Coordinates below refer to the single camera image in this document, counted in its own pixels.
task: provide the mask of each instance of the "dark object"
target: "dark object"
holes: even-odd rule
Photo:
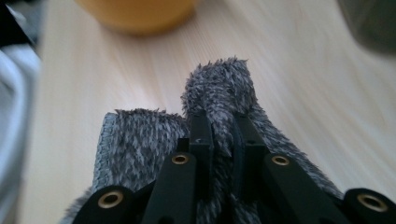
[[[0,2],[0,48],[14,44],[31,44],[5,3]]]
[[[396,1],[338,0],[353,36],[364,46],[396,52]]]
[[[0,2],[4,2],[4,3],[16,3],[16,2],[34,2],[36,0],[0,0]]]
[[[233,125],[233,195],[252,202],[258,197],[262,158],[269,150],[247,115],[234,116]]]
[[[349,223],[292,158],[267,155],[262,177],[287,223]]]
[[[395,203],[369,189],[347,191],[343,207],[355,223],[396,223]]]
[[[196,120],[193,119],[193,124],[197,124],[197,120],[201,121],[200,124],[207,124],[202,120],[202,115],[204,114],[197,116]],[[205,128],[202,130],[204,133],[202,137],[208,137],[207,130]],[[235,196],[240,196],[240,200],[247,198],[250,201],[259,201],[262,223],[392,224],[396,222],[396,205],[374,191],[353,189],[347,192],[341,203],[336,199],[334,201],[315,184],[293,158],[284,154],[269,153],[264,142],[256,137],[257,130],[251,124],[248,115],[234,117],[234,132],[240,135],[241,139],[233,154],[234,160],[240,165],[235,165],[234,169],[242,169],[242,172],[234,172],[238,176],[235,177],[233,184],[240,189]],[[197,150],[195,139],[198,135],[195,133],[194,141],[190,141],[190,150],[192,148]],[[185,151],[181,147],[186,146],[186,139],[181,139],[178,143],[177,151]],[[199,150],[212,149],[202,147]],[[171,154],[165,159],[153,189],[152,184],[135,194],[122,187],[101,189],[84,204],[74,224],[195,223],[195,179],[200,179],[196,176],[197,163],[201,163],[201,167],[207,165],[207,161],[196,160],[190,153]],[[264,194],[261,191],[264,189],[269,189],[270,194],[262,197]],[[226,218],[231,215],[223,214],[221,217]],[[218,219],[218,223],[226,223],[226,221]]]
[[[172,154],[165,159],[142,224],[195,222],[196,163],[190,153]]]
[[[202,125],[201,132],[207,133],[193,135],[208,136],[212,133],[214,151],[213,161],[208,164],[210,197],[197,197],[196,223],[284,221],[271,190],[262,183],[260,164],[263,161],[261,155],[266,154],[265,148],[271,153],[293,158],[334,204],[342,207],[343,193],[272,124],[258,104],[246,61],[230,58],[199,65],[187,80],[181,99],[184,118],[147,109],[117,110],[117,114],[108,113],[105,116],[96,152],[92,187],[72,203],[62,224],[73,223],[83,204],[99,189],[124,186],[132,192],[138,192],[156,180],[163,160],[168,155],[175,151],[189,152],[190,148],[186,147],[191,147],[191,132],[199,128],[192,122],[202,111],[205,111],[207,120],[199,124],[206,122],[210,127]],[[245,115],[246,118],[236,118],[235,115]],[[203,158],[210,158],[211,154],[211,151],[202,151],[202,155],[206,155]],[[195,157],[198,166],[207,167],[207,161]],[[246,184],[251,184],[251,192],[245,192],[250,190]],[[251,201],[250,197],[261,200]]]
[[[212,193],[210,176],[212,176],[214,150],[212,128],[205,111],[202,111],[192,116],[190,131],[190,153],[201,161],[197,168],[197,197],[199,199],[209,199]]]

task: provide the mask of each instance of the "yellow mug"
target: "yellow mug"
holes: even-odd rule
[[[135,35],[167,31],[186,20],[198,0],[76,0],[99,22]]]

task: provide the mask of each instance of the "wooden table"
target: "wooden table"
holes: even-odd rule
[[[92,183],[107,112],[181,113],[199,63],[237,56],[270,120],[342,190],[396,201],[396,59],[351,37],[336,1],[204,0],[173,32],[122,35],[49,1],[19,223],[56,223]]]

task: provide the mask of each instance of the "furry fabric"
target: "furry fabric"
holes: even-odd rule
[[[67,210],[61,223],[71,223],[80,207],[97,190],[122,185],[137,191],[156,178],[164,158],[173,152],[177,139],[189,136],[192,114],[201,110],[212,124],[215,152],[212,183],[215,195],[197,204],[197,223],[215,223],[222,207],[230,202],[235,223],[260,223],[256,204],[238,201],[231,194],[233,163],[233,114],[248,113],[268,149],[297,160],[325,192],[342,193],[317,166],[290,142],[267,118],[257,103],[246,61],[231,58],[199,65],[181,96],[185,118],[164,111],[117,111],[107,114],[98,144],[92,187]]]

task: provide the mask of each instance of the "brass grommet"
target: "brass grommet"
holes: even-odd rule
[[[185,155],[176,155],[172,158],[172,163],[177,165],[185,164],[189,161],[189,158]]]
[[[117,206],[119,203],[121,203],[122,199],[123,199],[123,194],[118,190],[114,190],[100,197],[98,201],[98,205],[99,207],[105,209],[112,208],[114,206]]]
[[[376,212],[386,212],[388,211],[388,206],[382,202],[382,200],[370,194],[360,194],[358,195],[358,201],[365,207],[370,208]]]
[[[274,156],[272,161],[277,165],[289,165],[290,161],[283,156]]]

